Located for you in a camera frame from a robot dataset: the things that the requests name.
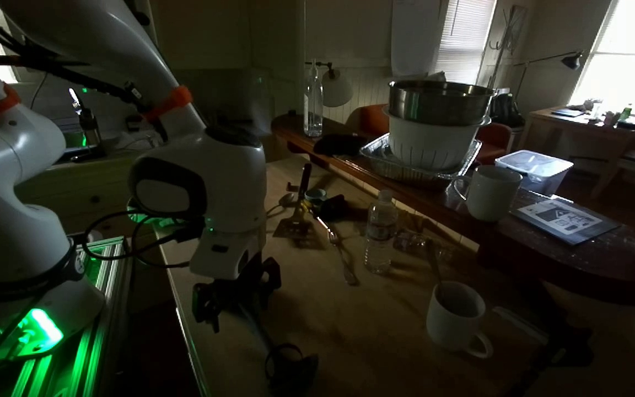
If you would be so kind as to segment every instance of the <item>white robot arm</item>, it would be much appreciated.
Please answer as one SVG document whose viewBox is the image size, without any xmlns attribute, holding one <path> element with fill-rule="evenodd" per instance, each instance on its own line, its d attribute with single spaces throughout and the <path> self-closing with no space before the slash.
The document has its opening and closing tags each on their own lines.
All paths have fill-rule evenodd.
<svg viewBox="0 0 635 397">
<path fill-rule="evenodd" d="M 134 205 L 202 226 L 192 270 L 238 277 L 264 235 L 264 154 L 251 129 L 205 128 L 188 88 L 178 85 L 123 0 L 0 0 L 0 9 L 35 43 L 133 79 L 147 117 L 170 136 L 165 147 L 137 160 L 131 174 Z M 44 289 L 52 319 L 72 334 L 103 302 L 80 270 L 66 268 L 75 259 L 66 264 L 70 243 L 57 215 L 14 194 L 14 184 L 62 151 L 57 125 L 0 83 L 0 286 L 72 272 Z"/>
</svg>

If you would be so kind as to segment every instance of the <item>metal pot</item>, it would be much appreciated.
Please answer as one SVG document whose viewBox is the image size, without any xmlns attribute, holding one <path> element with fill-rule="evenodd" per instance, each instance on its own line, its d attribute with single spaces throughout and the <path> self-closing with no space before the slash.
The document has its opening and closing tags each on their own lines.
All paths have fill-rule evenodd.
<svg viewBox="0 0 635 397">
<path fill-rule="evenodd" d="M 390 82 L 388 115 L 435 125 L 479 125 L 490 99 L 491 90 L 486 85 L 403 79 Z"/>
</svg>

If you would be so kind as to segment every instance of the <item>table surface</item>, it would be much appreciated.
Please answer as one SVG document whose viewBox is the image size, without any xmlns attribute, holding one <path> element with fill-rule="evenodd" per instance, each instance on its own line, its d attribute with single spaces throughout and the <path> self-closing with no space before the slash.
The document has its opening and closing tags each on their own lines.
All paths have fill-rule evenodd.
<svg viewBox="0 0 635 397">
<path fill-rule="evenodd" d="M 496 264 L 522 277 L 541 277 L 606 302 L 635 304 L 635 228 L 622 223 L 608 234 L 568 246 L 517 215 L 490 224 L 475 219 L 464 207 L 447 207 L 443 180 L 403 183 L 380 175 L 366 159 L 315 154 L 314 140 L 301 132 L 301 117 L 295 115 L 274 118 L 274 132 L 290 149 L 307 151 L 315 163 L 357 183 L 390 188 L 396 201 L 415 207 L 433 223 L 473 238 L 486 264 Z M 327 121 L 327 135 L 331 132 L 347 129 L 341 124 Z M 536 194 L 521 190 L 513 207 L 534 201 Z"/>
<path fill-rule="evenodd" d="M 285 194 L 287 183 L 301 180 L 304 156 L 269 163 L 266 207 Z M 328 196 L 344 194 L 350 207 L 366 208 L 375 196 L 357 190 L 328 170 L 314 170 L 314 183 Z M 319 246 L 301 248 L 274 228 L 291 208 L 266 217 L 264 257 L 276 257 L 282 286 L 261 312 L 276 341 L 293 341 L 304 355 L 317 355 L 317 375 L 308 395 L 504 395 L 529 365 L 538 341 L 528 336 L 496 312 L 484 317 L 484 330 L 493 343 L 493 357 L 477 358 L 465 352 L 436 349 L 426 332 L 426 307 L 435 286 L 430 264 L 413 254 L 396 250 L 388 276 L 378 276 L 362 264 L 362 226 L 357 219 L 331 223 L 353 257 L 360 283 L 344 279 L 337 248 L 327 243 L 315 224 Z M 443 277 L 475 283 L 490 309 L 512 291 L 500 270 L 477 264 L 473 250 L 447 239 L 452 259 L 439 267 Z M 183 262 L 197 243 L 170 243 L 161 246 L 165 262 Z M 178 307 L 183 336 L 197 378 L 208 395 L 269 395 L 264 357 L 250 321 L 233 312 L 220 312 L 220 330 L 192 317 L 192 286 L 208 282 L 190 268 L 170 268 L 170 283 Z"/>
</svg>

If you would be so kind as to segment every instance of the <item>white mug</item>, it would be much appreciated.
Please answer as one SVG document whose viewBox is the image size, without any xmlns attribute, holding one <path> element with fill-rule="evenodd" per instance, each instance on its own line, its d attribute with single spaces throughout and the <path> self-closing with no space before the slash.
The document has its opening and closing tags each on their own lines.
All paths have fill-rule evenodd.
<svg viewBox="0 0 635 397">
<path fill-rule="evenodd" d="M 465 351 L 486 358 L 493 352 L 487 334 L 479 330 L 486 311 L 486 299 L 473 286 L 443 279 L 430 292 L 426 330 L 446 351 Z"/>
<path fill-rule="evenodd" d="M 469 179 L 467 190 L 460 192 L 459 183 Z M 452 179 L 452 188 L 467 212 L 487 223 L 496 223 L 510 212 L 522 175 L 508 168 L 479 164 L 473 175 Z"/>
</svg>

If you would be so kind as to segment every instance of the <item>glass bottle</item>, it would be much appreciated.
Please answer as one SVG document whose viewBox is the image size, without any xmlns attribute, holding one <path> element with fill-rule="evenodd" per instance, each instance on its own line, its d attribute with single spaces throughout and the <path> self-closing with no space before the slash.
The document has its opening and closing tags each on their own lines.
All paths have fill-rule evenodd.
<svg viewBox="0 0 635 397">
<path fill-rule="evenodd" d="M 380 190 L 378 202 L 369 208 L 363 264 L 369 270 L 385 272 L 392 262 L 392 238 L 399 224 L 399 208 L 392 202 L 390 190 Z"/>
<path fill-rule="evenodd" d="M 319 63 L 308 61 L 310 71 L 304 83 L 304 97 L 303 97 L 303 129 L 310 138 L 323 136 L 323 75 L 319 75 Z"/>
</svg>

